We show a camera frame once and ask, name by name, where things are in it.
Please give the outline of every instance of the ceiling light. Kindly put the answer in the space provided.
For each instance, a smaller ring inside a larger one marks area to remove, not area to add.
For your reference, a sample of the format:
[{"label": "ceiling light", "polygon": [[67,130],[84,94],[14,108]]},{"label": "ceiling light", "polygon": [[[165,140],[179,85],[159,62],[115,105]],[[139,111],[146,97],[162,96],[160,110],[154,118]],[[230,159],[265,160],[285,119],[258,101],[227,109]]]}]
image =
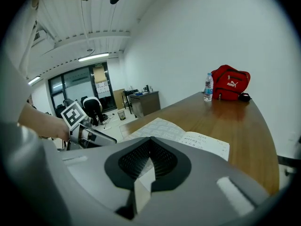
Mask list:
[{"label": "ceiling light", "polygon": [[28,84],[32,85],[34,82],[38,81],[40,78],[41,78],[41,76],[37,76],[33,80],[29,81]]},{"label": "ceiling light", "polygon": [[53,88],[56,88],[56,87],[59,87],[59,86],[62,86],[62,84],[56,85],[56,86],[54,86]]},{"label": "ceiling light", "polygon": [[91,55],[91,56],[79,58],[79,61],[83,62],[83,61],[86,61],[86,60],[90,60],[90,59],[94,59],[94,58],[101,58],[101,57],[106,57],[106,56],[109,56],[109,53],[98,54],[98,55]]}]

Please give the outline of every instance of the human arm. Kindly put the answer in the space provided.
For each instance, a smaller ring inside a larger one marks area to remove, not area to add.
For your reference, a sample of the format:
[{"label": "human arm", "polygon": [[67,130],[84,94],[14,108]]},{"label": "human arm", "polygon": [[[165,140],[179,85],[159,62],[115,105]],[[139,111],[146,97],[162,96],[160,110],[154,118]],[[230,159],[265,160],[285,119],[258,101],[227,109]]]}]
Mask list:
[{"label": "human arm", "polygon": [[34,130],[39,136],[69,140],[69,128],[63,119],[42,113],[26,103],[18,121]]}]

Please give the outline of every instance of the trash can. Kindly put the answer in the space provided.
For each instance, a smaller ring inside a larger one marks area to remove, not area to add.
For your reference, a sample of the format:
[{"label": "trash can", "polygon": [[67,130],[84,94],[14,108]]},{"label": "trash can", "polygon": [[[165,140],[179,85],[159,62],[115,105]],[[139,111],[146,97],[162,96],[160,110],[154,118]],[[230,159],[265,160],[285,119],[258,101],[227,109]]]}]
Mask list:
[{"label": "trash can", "polygon": [[124,114],[124,111],[119,111],[118,116],[121,121],[126,119],[126,114]]}]

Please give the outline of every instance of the wooden table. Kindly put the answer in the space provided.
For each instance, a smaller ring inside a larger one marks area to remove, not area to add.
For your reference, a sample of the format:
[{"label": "wooden table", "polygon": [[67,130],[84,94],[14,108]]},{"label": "wooden table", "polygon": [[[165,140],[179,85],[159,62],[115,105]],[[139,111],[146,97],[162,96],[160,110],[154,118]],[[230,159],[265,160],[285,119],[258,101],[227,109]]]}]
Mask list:
[{"label": "wooden table", "polygon": [[230,144],[229,163],[270,194],[279,189],[277,154],[269,128],[256,104],[242,101],[204,101],[197,93],[141,119],[120,126],[123,137],[157,117],[185,131],[194,131]]}]

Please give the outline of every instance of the gray cabinet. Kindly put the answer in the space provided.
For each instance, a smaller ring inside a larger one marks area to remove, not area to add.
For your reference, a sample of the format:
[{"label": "gray cabinet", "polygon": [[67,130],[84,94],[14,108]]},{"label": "gray cabinet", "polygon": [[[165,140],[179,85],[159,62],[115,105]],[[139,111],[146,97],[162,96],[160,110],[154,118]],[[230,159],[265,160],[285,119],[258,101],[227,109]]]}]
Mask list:
[{"label": "gray cabinet", "polygon": [[130,95],[129,98],[133,107],[133,113],[138,118],[142,118],[161,109],[158,91],[141,96]]}]

